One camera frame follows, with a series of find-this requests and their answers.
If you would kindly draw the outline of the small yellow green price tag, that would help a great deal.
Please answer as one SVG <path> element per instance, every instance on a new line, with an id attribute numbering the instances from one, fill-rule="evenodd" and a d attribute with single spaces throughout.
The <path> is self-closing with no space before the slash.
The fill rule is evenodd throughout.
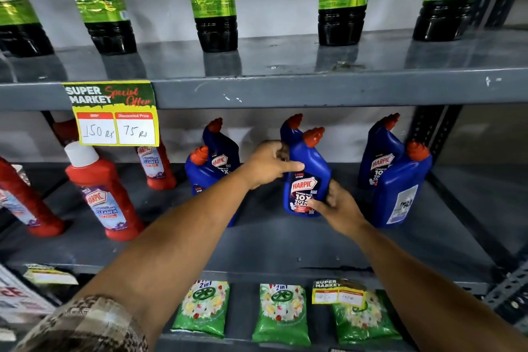
<path id="1" fill-rule="evenodd" d="M 347 304 L 366 308 L 366 286 L 348 279 L 322 279 L 313 282 L 312 304 Z"/>
<path id="2" fill-rule="evenodd" d="M 26 264 L 23 277 L 35 285 L 79 285 L 75 275 L 44 264 Z"/>

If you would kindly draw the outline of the grey metal shelf board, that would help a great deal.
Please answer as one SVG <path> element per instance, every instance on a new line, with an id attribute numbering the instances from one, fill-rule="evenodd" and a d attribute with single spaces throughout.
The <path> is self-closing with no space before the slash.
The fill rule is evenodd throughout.
<path id="1" fill-rule="evenodd" d="M 67 223 L 65 233 L 37 238 L 2 212 L 0 262 L 18 270 L 40 263 L 96 274 L 130 243 L 105 235 L 76 186 L 58 181 L 59 170 L 29 171 L 38 186 L 55 185 L 45 202 Z M 483 294 L 528 244 L 528 164 L 440 166 L 433 173 L 444 182 L 444 190 L 426 182 L 404 223 L 382 232 L 439 274 Z M 248 193 L 235 226 L 223 232 L 202 278 L 310 286 L 317 279 L 348 277 L 377 285 L 356 243 L 322 217 L 302 218 L 283 209 L 283 187 L 278 180 Z"/>
<path id="2" fill-rule="evenodd" d="M 317 35 L 240 38 L 207 54 L 197 40 L 140 43 L 135 54 L 94 46 L 0 58 L 0 111 L 70 109 L 66 82 L 149 80 L 161 109 L 323 108 L 528 102 L 528 30 L 415 42 L 411 30 L 368 31 L 349 47 Z"/>

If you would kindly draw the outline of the green floral packet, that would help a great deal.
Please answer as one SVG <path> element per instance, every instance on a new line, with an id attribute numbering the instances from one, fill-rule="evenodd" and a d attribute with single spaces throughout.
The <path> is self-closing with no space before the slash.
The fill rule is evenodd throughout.
<path id="1" fill-rule="evenodd" d="M 171 332 L 192 332 L 223 339 L 230 295 L 226 281 L 197 280 L 180 304 Z"/>
<path id="2" fill-rule="evenodd" d="M 306 291 L 300 285 L 260 284 L 252 341 L 309 347 Z"/>
<path id="3" fill-rule="evenodd" d="M 364 309 L 350 304 L 332 306 L 337 342 L 354 345 L 370 341 L 401 340 L 402 335 L 389 315 L 391 307 L 384 290 L 368 290 Z"/>

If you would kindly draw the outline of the person's right hand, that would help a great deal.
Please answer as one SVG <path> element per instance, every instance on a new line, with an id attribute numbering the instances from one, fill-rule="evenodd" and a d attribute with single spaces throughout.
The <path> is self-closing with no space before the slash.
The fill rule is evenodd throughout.
<path id="1" fill-rule="evenodd" d="M 322 216 L 339 233 L 357 241 L 361 234 L 372 228 L 354 197 L 334 179 L 329 183 L 325 202 L 332 207 L 332 212 Z"/>

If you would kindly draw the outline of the white red printed carton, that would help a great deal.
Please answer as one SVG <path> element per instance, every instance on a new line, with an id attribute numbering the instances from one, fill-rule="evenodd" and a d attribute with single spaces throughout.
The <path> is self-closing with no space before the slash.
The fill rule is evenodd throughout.
<path id="1" fill-rule="evenodd" d="M 0 264 L 0 319 L 10 324 L 36 323 L 56 306 Z"/>

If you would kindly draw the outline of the person's left hand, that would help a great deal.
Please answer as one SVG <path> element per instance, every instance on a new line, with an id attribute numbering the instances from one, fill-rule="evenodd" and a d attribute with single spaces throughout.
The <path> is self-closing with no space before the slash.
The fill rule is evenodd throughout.
<path id="1" fill-rule="evenodd" d="M 250 190 L 282 177 L 276 170 L 277 160 L 293 161 L 290 160 L 289 147 L 285 143 L 270 140 L 257 146 L 240 168 L 241 177 Z"/>

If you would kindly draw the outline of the red cleaner bottle white cap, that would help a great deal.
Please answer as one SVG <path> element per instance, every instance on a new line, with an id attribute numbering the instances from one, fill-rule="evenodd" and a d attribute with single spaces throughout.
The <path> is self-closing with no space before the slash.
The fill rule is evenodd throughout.
<path id="1" fill-rule="evenodd" d="M 101 157 L 93 146 L 71 142 L 64 148 L 70 161 L 65 172 L 81 191 L 106 236 L 117 242 L 135 239 L 145 225 L 122 185 L 115 165 Z"/>

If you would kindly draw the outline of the brown patterned shirt sleeve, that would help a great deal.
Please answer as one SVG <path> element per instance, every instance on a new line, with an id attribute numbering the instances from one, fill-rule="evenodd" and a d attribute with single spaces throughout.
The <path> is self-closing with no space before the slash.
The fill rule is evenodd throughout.
<path id="1" fill-rule="evenodd" d="M 149 352 L 149 346 L 121 304 L 89 295 L 45 316 L 10 352 Z"/>

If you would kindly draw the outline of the person's left forearm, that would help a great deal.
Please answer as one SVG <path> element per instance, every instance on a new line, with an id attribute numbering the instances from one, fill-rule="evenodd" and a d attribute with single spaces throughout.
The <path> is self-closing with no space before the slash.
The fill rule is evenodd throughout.
<path id="1" fill-rule="evenodd" d="M 237 208 L 254 187 L 249 163 L 156 219 L 76 296 L 101 295 L 138 322 L 149 346 L 201 275 Z"/>

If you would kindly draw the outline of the large yellow green price tag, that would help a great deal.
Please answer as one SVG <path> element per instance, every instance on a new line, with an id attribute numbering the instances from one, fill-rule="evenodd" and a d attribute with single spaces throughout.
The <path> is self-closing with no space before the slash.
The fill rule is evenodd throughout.
<path id="1" fill-rule="evenodd" d="M 158 147 L 154 88 L 147 80 L 64 82 L 84 145 Z"/>

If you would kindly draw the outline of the person's right forearm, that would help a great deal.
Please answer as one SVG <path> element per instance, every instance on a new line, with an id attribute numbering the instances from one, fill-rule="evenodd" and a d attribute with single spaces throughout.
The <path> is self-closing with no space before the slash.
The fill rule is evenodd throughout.
<path id="1" fill-rule="evenodd" d="M 528 338 L 368 222 L 351 235 L 420 352 L 528 352 Z"/>

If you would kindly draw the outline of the blue cleaner bottle orange cap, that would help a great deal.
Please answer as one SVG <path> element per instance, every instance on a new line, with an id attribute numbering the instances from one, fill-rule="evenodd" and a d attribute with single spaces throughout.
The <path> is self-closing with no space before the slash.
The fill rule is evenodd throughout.
<path id="1" fill-rule="evenodd" d="M 210 152 L 207 145 L 196 148 L 185 162 L 185 172 L 195 196 L 216 184 L 240 166 L 239 148 L 228 147 L 228 154 Z"/>
<path id="2" fill-rule="evenodd" d="M 358 175 L 358 187 L 374 190 L 381 175 L 404 154 L 404 144 L 392 133 L 400 114 L 390 114 L 368 131 L 367 143 Z"/>
<path id="3" fill-rule="evenodd" d="M 371 202 L 369 222 L 376 228 L 403 223 L 432 167 L 429 149 L 411 141 L 399 161 L 381 175 Z"/>
<path id="4" fill-rule="evenodd" d="M 296 144 L 303 138 L 303 132 L 299 129 L 303 114 L 295 114 L 289 117 L 281 126 L 280 139 L 288 147 Z"/>
<path id="5" fill-rule="evenodd" d="M 227 175 L 240 167 L 239 146 L 221 133 L 221 117 L 212 120 L 204 128 L 202 139 L 208 147 L 207 164 Z"/>
<path id="6" fill-rule="evenodd" d="M 300 140 L 289 148 L 289 159 L 302 162 L 301 171 L 289 172 L 283 193 L 284 209 L 291 215 L 319 217 L 320 213 L 308 206 L 309 200 L 326 200 L 332 171 L 315 146 L 323 137 L 325 128 L 304 132 Z"/>

